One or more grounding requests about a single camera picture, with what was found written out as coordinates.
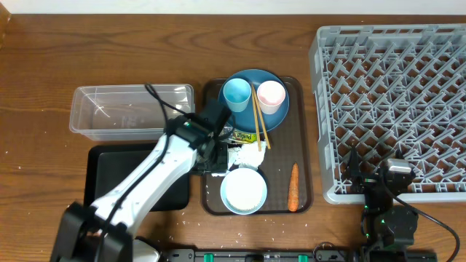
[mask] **white wall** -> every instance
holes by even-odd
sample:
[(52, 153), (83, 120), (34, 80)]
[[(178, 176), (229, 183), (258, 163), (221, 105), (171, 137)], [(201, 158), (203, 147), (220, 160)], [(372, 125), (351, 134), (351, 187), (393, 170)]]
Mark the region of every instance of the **white wall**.
[(0, 0), (13, 14), (466, 15), (466, 0)]

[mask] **brown tray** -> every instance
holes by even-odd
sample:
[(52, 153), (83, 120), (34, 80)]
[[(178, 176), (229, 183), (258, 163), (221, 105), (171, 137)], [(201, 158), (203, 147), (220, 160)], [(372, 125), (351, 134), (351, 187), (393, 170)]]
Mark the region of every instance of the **brown tray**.
[[(266, 151), (259, 173), (267, 184), (267, 199), (254, 214), (286, 214), (288, 211), (288, 187), (294, 162), (299, 166), (299, 208), (294, 213), (307, 211), (312, 205), (312, 179), (307, 148), (306, 118), (303, 92), (293, 77), (280, 77), (290, 97), (290, 108), (285, 120), (268, 133), (272, 149)], [(204, 87), (203, 105), (208, 98), (218, 98), (226, 79), (214, 79)], [(220, 185), (224, 178), (203, 175), (201, 183), (202, 206), (212, 215), (235, 215), (221, 201)]]

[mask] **wooden table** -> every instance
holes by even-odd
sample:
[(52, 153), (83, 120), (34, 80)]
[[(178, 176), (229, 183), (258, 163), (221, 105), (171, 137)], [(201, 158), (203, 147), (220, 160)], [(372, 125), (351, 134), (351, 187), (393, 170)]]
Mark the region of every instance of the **wooden table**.
[[(200, 104), (209, 79), (245, 68), (294, 76), (304, 88), (314, 204), (303, 215), (215, 217), (200, 206), (200, 178), (180, 211), (147, 215), (139, 234), (162, 247), (310, 250), (357, 247), (360, 205), (322, 197), (317, 115), (307, 52), (323, 25), (464, 23), (445, 16), (13, 15), (0, 49), (0, 261), (46, 261), (63, 211), (81, 201), (87, 152), (69, 128), (84, 85), (189, 83)], [(416, 205), (466, 240), (466, 204)], [(445, 229), (419, 219), (416, 249), (439, 261), (454, 249)], [(466, 259), (462, 250), (458, 261)]]

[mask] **pink cup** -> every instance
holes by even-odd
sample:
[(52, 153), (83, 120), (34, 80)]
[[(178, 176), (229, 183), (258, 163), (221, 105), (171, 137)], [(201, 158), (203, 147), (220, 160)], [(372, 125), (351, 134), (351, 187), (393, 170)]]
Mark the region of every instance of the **pink cup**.
[(257, 89), (259, 106), (264, 114), (275, 114), (285, 97), (285, 88), (276, 81), (265, 81)]

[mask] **wooden chopstick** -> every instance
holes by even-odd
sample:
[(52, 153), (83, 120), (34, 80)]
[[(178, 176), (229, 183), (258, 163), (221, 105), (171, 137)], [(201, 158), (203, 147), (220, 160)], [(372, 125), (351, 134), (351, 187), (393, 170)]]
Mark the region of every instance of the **wooden chopstick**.
[(269, 137), (267, 136), (267, 130), (265, 129), (265, 122), (264, 122), (264, 118), (262, 117), (261, 107), (259, 106), (259, 100), (257, 98), (256, 89), (254, 89), (254, 86), (252, 83), (250, 85), (253, 88), (253, 98), (254, 98), (254, 101), (256, 102), (257, 110), (259, 111), (259, 117), (261, 118), (262, 131), (264, 131), (264, 137), (267, 143), (267, 148), (270, 149), (271, 147), (270, 147)]
[(254, 86), (252, 83), (250, 83), (250, 88), (252, 89), (251, 90), (251, 95), (253, 96), (253, 111), (254, 111), (254, 124), (256, 124), (256, 136), (257, 136), (257, 147), (259, 149), (259, 152), (262, 151), (262, 147), (261, 147), (261, 134), (259, 134), (259, 124), (257, 123), (257, 110), (256, 110), (256, 107), (258, 107), (258, 105), (256, 104), (256, 100), (254, 99), (254, 94), (256, 93), (256, 91), (254, 90)]

